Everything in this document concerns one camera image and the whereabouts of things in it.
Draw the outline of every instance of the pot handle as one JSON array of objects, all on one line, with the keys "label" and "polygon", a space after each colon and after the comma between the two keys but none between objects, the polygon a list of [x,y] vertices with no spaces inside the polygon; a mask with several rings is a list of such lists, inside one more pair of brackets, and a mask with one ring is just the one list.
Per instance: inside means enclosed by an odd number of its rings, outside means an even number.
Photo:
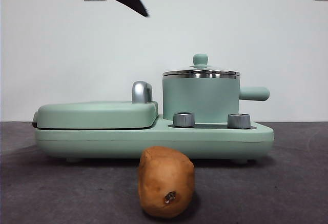
[{"label": "pot handle", "polygon": [[265,87],[241,87],[240,100],[266,101],[270,96],[270,91]]}]

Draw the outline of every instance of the silver knob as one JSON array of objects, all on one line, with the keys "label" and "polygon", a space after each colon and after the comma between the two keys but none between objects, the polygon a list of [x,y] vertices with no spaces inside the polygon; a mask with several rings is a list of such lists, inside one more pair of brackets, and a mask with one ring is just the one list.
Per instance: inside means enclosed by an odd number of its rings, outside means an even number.
[{"label": "silver knob", "polygon": [[180,128],[195,126],[195,115],[190,112],[178,112],[173,114],[173,125]]},{"label": "silver knob", "polygon": [[228,128],[248,129],[251,128],[251,119],[248,114],[229,114]]}]

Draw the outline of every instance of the appliance foot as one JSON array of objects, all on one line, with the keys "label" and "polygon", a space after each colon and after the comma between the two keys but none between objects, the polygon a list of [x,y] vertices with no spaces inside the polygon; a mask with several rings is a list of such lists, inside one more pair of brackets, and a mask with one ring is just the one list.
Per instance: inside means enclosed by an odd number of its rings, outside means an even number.
[{"label": "appliance foot", "polygon": [[247,159],[232,159],[231,162],[234,164],[244,165],[247,164]]},{"label": "appliance foot", "polygon": [[82,158],[66,158],[66,162],[69,162],[71,164],[81,162],[83,159]]}]

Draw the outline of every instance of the silver handle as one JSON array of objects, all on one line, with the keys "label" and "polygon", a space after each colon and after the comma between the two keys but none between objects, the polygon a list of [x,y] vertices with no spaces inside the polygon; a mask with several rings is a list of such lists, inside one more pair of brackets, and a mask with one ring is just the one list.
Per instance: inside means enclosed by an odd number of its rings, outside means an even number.
[{"label": "silver handle", "polygon": [[152,86],[143,81],[137,81],[132,86],[132,103],[145,104],[153,100]]}]

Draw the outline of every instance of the mint green pot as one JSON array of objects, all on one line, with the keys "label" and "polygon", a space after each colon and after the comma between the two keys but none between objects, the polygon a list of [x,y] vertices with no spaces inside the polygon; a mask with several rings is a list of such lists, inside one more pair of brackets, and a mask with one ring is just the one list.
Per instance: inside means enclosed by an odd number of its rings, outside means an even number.
[{"label": "mint green pot", "polygon": [[239,100],[264,101],[265,87],[240,88],[240,74],[207,65],[205,54],[193,57],[188,69],[163,74],[163,117],[173,120],[176,112],[192,112],[197,123],[227,122],[228,114],[239,112]]}]

